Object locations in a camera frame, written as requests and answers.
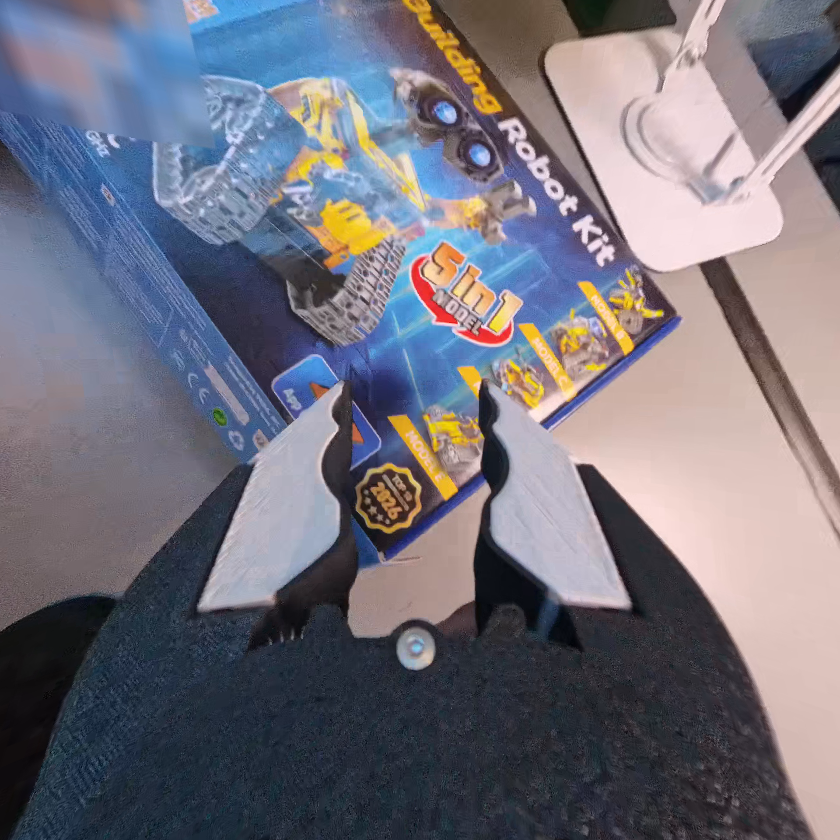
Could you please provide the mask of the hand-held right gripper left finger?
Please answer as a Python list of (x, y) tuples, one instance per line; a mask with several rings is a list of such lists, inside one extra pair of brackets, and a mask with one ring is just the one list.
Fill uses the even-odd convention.
[(339, 381), (255, 457), (198, 612), (346, 599), (358, 571), (352, 407), (350, 384)]

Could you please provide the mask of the blue cardboard kit box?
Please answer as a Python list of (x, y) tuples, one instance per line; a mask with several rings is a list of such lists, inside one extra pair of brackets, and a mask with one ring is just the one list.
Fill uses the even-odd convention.
[(680, 324), (440, 2), (185, 2), (215, 145), (2, 112), (242, 462), (353, 396), (360, 566), (482, 481), (478, 392), (547, 429)]

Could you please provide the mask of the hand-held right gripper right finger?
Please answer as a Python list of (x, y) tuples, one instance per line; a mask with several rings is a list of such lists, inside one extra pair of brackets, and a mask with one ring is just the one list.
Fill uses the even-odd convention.
[(480, 533), (503, 563), (563, 606), (630, 611), (632, 599), (578, 463), (501, 388), (479, 389)]

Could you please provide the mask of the white document stand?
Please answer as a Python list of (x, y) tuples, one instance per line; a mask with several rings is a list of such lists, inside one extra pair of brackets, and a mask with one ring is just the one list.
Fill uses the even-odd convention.
[(755, 159), (705, 64), (725, 6), (687, 24), (570, 39), (543, 67), (616, 224), (662, 273), (766, 245), (784, 217), (771, 183), (838, 109), (832, 75)]

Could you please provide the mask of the grey desk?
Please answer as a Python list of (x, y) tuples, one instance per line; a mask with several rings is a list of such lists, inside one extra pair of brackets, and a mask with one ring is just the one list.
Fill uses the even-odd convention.
[[(770, 714), (818, 838), (838, 838), (838, 506), (788, 443), (722, 310), (747, 301), (838, 464), (838, 214), (808, 160), (784, 230), (660, 283), (683, 318), (555, 431), (679, 557)], [(2, 627), (119, 593), (233, 468), (64, 220), (2, 150)]]

